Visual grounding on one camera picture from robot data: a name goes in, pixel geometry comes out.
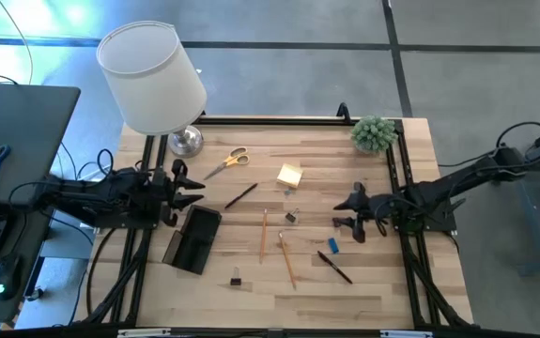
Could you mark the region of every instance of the computer mouse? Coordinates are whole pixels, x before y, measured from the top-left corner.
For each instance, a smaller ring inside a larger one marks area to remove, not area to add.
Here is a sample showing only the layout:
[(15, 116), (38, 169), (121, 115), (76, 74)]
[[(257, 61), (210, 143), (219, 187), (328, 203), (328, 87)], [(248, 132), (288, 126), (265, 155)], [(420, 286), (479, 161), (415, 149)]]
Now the computer mouse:
[(0, 259), (0, 300), (15, 297), (21, 283), (22, 257), (9, 253)]

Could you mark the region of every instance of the gray desk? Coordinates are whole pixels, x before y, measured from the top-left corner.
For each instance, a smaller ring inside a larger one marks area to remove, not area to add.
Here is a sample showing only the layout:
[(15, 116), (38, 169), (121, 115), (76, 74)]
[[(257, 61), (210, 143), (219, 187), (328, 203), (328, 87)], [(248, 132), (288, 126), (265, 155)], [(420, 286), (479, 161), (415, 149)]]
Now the gray desk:
[[(79, 95), (78, 88), (0, 84), (0, 143), (12, 149), (0, 169), (0, 201), (6, 201), (17, 185), (48, 174)], [(33, 191), (31, 186), (20, 189), (13, 203), (27, 203)], [(16, 315), (48, 225), (49, 220), (38, 213), (28, 217), (16, 249), (23, 258), (21, 289), (13, 299), (0, 301), (0, 322)], [(23, 217), (11, 226), (0, 257), (11, 250)]]

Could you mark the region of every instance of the lamp base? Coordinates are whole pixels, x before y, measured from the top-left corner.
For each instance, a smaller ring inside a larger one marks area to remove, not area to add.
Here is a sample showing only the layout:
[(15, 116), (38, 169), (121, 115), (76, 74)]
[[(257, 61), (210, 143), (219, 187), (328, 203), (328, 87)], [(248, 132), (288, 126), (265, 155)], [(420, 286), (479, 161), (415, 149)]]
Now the lamp base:
[(203, 135), (193, 126), (169, 134), (167, 145), (180, 158), (196, 156), (203, 149)]

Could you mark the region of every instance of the desk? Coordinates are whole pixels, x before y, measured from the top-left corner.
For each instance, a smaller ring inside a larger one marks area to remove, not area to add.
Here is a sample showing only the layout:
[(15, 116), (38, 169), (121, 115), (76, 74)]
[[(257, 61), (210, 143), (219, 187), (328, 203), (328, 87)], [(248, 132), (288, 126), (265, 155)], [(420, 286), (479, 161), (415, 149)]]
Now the desk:
[[(403, 125), (414, 179), (438, 178), (427, 120), (404, 119)], [(383, 238), (373, 223), (366, 223), (366, 242), (360, 244), (351, 237), (350, 229), (332, 226), (332, 217), (352, 215), (351, 211), (332, 208), (347, 198), (354, 181), (363, 182), (368, 195), (391, 191), (384, 155), (357, 152), (349, 140), (351, 127), (199, 126), (199, 129), (205, 137), (205, 146), (198, 156), (186, 160), (190, 179), (203, 182), (203, 177), (236, 146), (249, 148), (251, 162), (227, 168), (205, 181), (204, 190), (194, 192), (205, 195), (197, 205), (220, 210), (224, 216), (201, 276), (163, 264), (163, 254), (175, 229), (160, 225), (154, 231), (138, 327), (412, 327), (399, 238), (393, 229), (389, 227), (389, 236)], [(144, 143), (145, 136), (124, 128), (116, 167), (130, 166), (140, 160)], [(173, 159), (173, 154), (168, 152), (164, 166), (169, 168)], [(276, 183), (283, 163), (304, 169), (299, 188), (288, 196), (284, 194), (286, 187)], [(228, 201), (255, 182), (259, 183), (255, 190), (224, 210)], [(269, 212), (268, 234), (266, 256), (260, 265), (264, 208)], [(290, 225), (285, 214), (295, 208), (300, 210), (299, 224)], [(184, 215), (185, 212), (180, 214), (178, 226), (184, 222)], [(279, 245), (280, 230), (284, 230), (297, 290), (288, 277)], [(93, 304), (98, 304), (116, 281), (126, 233), (116, 231), (101, 252), (93, 276)], [(101, 238), (102, 235), (97, 237), (95, 246)], [(317, 250), (330, 252), (328, 238), (335, 238), (340, 248), (339, 254), (330, 255), (331, 259), (353, 280), (353, 285), (343, 281), (317, 257)], [(426, 233), (426, 244), (436, 285), (460, 315), (471, 321), (454, 244), (436, 233)], [(241, 287), (229, 285), (234, 267), (239, 268)], [(127, 313), (131, 290), (129, 284), (122, 318)], [(424, 289), (418, 290), (421, 300), (425, 300)], [(76, 319), (85, 317), (85, 291), (81, 294)], [(424, 310), (424, 317), (428, 317), (425, 304)]]
[[(0, 201), (6, 202), (10, 191), (19, 184), (48, 175), (79, 94), (77, 88), (0, 84), (0, 143), (12, 149), (0, 168)], [(13, 202), (26, 204), (33, 190), (25, 187), (17, 191)], [(17, 312), (49, 223), (38, 213), (29, 215), (17, 245), (23, 258), (20, 291), (11, 300), (0, 300), (0, 322), (9, 321)], [(23, 217), (9, 226), (0, 258), (9, 254), (23, 227)]]

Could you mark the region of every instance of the black pen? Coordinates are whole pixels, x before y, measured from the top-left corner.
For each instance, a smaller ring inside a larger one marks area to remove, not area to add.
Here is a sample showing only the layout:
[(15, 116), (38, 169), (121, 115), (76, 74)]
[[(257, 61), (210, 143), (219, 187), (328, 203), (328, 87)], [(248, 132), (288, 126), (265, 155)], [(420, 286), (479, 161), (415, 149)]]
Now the black pen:
[(317, 254), (319, 255), (319, 258), (321, 258), (324, 262), (328, 263), (336, 272), (338, 272), (339, 275), (343, 276), (343, 278), (345, 278), (345, 280), (349, 284), (353, 284), (353, 282), (346, 276), (346, 274), (341, 271), (337, 266), (335, 266), (334, 263), (330, 259), (328, 259), (328, 257), (326, 257), (324, 253), (318, 251)]
[(228, 203), (227, 205), (225, 205), (224, 209), (227, 209), (229, 207), (232, 207), (233, 204), (237, 203), (239, 201), (240, 198), (242, 198), (245, 194), (249, 193), (251, 190), (253, 190), (255, 187), (257, 186), (257, 183), (255, 183), (254, 185), (252, 185), (251, 187), (247, 188), (247, 190), (245, 190), (243, 193), (241, 193), (237, 198), (233, 199), (232, 201), (230, 201), (230, 203)]

